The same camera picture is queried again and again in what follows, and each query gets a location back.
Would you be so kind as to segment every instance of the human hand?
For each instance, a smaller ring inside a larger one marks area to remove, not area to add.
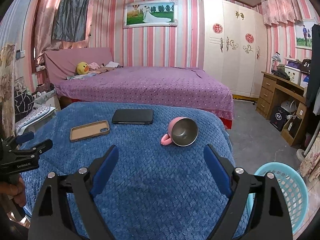
[[[0,182],[0,194],[12,196],[15,203],[20,207],[24,207],[27,203],[25,185],[21,175],[19,175],[17,185],[12,185],[3,181]]]

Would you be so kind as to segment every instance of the floor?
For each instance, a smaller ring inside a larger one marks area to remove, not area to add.
[[[234,100],[235,117],[232,129],[228,130],[233,146],[233,156],[236,165],[244,168],[248,173],[254,173],[261,165],[268,162],[285,163],[295,170],[300,161],[296,156],[296,149],[291,148],[280,136],[280,132],[265,120],[251,102]],[[308,213],[300,230],[293,236],[296,240],[307,228],[320,207],[320,181],[314,179],[306,181],[309,195]]]

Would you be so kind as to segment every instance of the wooden desk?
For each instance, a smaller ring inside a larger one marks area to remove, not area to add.
[[[297,105],[299,105],[297,116],[302,119],[301,124],[293,138],[288,132],[288,126],[291,122],[288,120],[281,131],[281,136],[290,146],[300,143],[304,139],[309,116],[309,110],[305,105],[306,99],[303,97],[304,88],[283,78],[266,72],[262,73],[263,81],[256,111],[265,119],[270,120],[272,110],[275,106],[280,106],[283,101],[288,99],[291,101],[294,99],[297,102]]]

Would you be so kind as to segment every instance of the pillow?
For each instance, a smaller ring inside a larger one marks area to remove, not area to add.
[[[27,91],[19,91],[14,89],[14,111],[15,111],[15,122],[20,121],[26,117],[33,108],[35,99],[32,95],[27,94]]]

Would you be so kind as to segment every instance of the pink headboard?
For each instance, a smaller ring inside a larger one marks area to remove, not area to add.
[[[73,76],[80,62],[98,65],[108,64],[113,61],[110,48],[81,48],[49,50],[44,53],[44,62],[47,68],[49,80],[58,84],[67,76]]]

